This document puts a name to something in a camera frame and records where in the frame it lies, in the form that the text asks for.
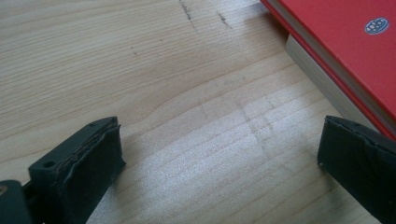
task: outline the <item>light wooden surface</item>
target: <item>light wooden surface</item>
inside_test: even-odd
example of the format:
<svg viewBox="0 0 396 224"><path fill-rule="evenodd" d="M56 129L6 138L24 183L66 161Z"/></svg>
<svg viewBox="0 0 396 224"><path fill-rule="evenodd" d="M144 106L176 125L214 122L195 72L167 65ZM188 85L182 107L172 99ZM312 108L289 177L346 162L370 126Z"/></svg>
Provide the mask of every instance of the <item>light wooden surface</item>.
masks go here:
<svg viewBox="0 0 396 224"><path fill-rule="evenodd" d="M118 116L89 223L376 223L316 165L338 113L287 35L258 0L0 1L0 179Z"/></svg>

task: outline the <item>black clamp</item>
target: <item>black clamp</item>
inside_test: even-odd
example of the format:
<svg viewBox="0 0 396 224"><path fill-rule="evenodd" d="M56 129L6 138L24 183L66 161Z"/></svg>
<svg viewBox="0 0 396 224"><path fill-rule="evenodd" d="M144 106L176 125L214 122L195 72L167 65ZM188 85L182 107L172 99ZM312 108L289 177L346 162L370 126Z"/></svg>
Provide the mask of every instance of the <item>black clamp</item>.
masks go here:
<svg viewBox="0 0 396 224"><path fill-rule="evenodd" d="M359 123L328 116L318 164L382 223L396 223L396 142Z"/></svg>
<svg viewBox="0 0 396 224"><path fill-rule="evenodd" d="M85 223L125 166L117 117L86 125L29 167L0 181L0 223Z"/></svg>

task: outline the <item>book cover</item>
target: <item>book cover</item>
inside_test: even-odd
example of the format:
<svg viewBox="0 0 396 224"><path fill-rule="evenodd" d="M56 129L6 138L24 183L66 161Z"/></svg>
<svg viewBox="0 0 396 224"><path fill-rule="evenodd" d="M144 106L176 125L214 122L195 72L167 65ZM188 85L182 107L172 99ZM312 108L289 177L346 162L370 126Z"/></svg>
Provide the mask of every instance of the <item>book cover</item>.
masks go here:
<svg viewBox="0 0 396 224"><path fill-rule="evenodd" d="M394 138L396 2L262 1L377 129Z"/></svg>

